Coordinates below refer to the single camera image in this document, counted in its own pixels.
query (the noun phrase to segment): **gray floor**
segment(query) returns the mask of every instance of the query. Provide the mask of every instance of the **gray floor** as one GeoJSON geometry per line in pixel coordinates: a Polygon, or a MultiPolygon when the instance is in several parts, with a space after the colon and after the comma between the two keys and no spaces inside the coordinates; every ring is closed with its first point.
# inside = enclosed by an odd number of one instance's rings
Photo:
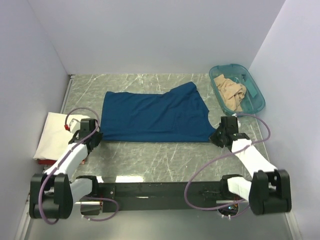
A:
{"type": "MultiPolygon", "coordinates": [[[[66,98],[63,113],[73,108],[88,107],[100,116],[105,93],[131,92],[161,94],[181,84],[194,82],[209,109],[209,121],[218,127],[223,112],[211,87],[208,74],[101,74],[75,75],[66,98]]],[[[94,117],[90,112],[78,113],[94,117]]],[[[261,139],[256,119],[240,118],[240,131],[252,140],[261,139]]],[[[263,143],[257,149],[267,157],[263,143]]],[[[125,181],[179,182],[187,181],[196,169],[211,159],[228,152],[211,143],[136,143],[102,142],[80,165],[74,178],[79,175],[102,176],[105,182],[114,182],[122,176],[125,181]]],[[[240,160],[233,156],[219,160],[205,169],[196,181],[217,181],[222,175],[250,175],[240,160]]]]}

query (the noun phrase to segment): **teal plastic basket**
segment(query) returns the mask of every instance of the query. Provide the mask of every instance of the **teal plastic basket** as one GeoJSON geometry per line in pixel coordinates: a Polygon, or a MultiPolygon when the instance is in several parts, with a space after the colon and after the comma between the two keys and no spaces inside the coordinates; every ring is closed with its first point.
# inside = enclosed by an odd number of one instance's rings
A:
{"type": "Polygon", "coordinates": [[[230,116],[236,113],[256,114],[265,107],[266,101],[264,99],[264,96],[257,87],[256,82],[244,66],[241,66],[239,64],[214,66],[210,69],[209,76],[215,96],[217,97],[218,102],[226,115],[230,116]],[[240,103],[242,107],[241,112],[232,111],[231,109],[229,109],[220,96],[214,79],[221,74],[223,74],[225,78],[231,79],[235,83],[243,84],[246,87],[246,94],[244,96],[244,99],[242,99],[240,103]]]}

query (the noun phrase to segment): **floor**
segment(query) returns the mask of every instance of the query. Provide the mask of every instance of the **floor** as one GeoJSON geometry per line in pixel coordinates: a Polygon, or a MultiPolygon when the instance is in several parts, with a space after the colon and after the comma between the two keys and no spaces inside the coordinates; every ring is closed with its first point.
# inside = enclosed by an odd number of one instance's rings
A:
{"type": "MultiPolygon", "coordinates": [[[[74,75],[67,93],[63,113],[88,107],[101,116],[107,91],[161,94],[181,84],[194,82],[209,109],[209,121],[218,127],[223,112],[211,87],[208,74],[101,74],[74,75]]],[[[78,113],[94,117],[86,110],[78,113]]],[[[261,139],[257,120],[241,117],[240,131],[252,140],[261,139]]],[[[257,149],[267,157],[263,143],[257,149]]],[[[80,165],[73,178],[80,175],[101,176],[104,182],[179,182],[187,181],[196,169],[211,159],[227,153],[212,143],[135,143],[102,142],[80,165]]],[[[240,160],[233,156],[219,160],[205,169],[196,181],[219,181],[226,174],[251,176],[240,160]]]]}

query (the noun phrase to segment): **blue towel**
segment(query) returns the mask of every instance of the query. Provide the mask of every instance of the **blue towel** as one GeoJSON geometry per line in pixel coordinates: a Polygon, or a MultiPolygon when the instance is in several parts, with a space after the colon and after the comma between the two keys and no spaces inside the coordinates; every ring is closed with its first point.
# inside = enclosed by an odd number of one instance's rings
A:
{"type": "Polygon", "coordinates": [[[188,82],[164,94],[105,94],[103,140],[126,142],[208,142],[215,129],[197,87],[188,82]]]}

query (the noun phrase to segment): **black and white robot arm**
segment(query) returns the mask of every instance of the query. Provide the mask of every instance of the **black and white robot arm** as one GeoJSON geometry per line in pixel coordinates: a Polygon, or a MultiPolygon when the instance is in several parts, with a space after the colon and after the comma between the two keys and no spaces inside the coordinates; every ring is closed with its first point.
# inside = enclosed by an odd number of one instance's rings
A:
{"type": "MultiPolygon", "coordinates": [[[[51,176],[42,193],[42,208],[48,219],[68,218],[74,203],[85,196],[111,198],[112,202],[120,201],[122,208],[126,210],[140,210],[140,203],[141,210],[189,208],[183,201],[186,182],[98,183],[96,176],[80,176],[70,183],[70,179],[81,161],[99,145],[102,139],[102,133],[95,132],[92,137],[74,147],[81,139],[95,130],[95,124],[95,119],[81,120],[80,129],[70,140],[63,156],[44,174],[35,174],[32,177],[29,207],[29,214],[32,218],[41,218],[38,202],[41,185],[55,168],[58,169],[51,176]],[[72,152],[63,160],[71,149],[73,149],[72,152]]],[[[231,174],[224,175],[221,181],[194,182],[189,190],[192,201],[207,205],[208,199],[216,204],[216,201],[239,199],[240,197],[249,202],[251,210],[256,215],[283,213],[291,210],[288,173],[285,170],[278,170],[269,163],[252,145],[249,137],[245,133],[239,133],[238,120],[235,116],[221,117],[220,126],[210,137],[210,141],[219,147],[228,147],[233,153],[249,146],[235,155],[246,167],[252,180],[248,181],[241,175],[231,174]]],[[[106,206],[103,212],[109,211],[110,208],[106,206]]]]}

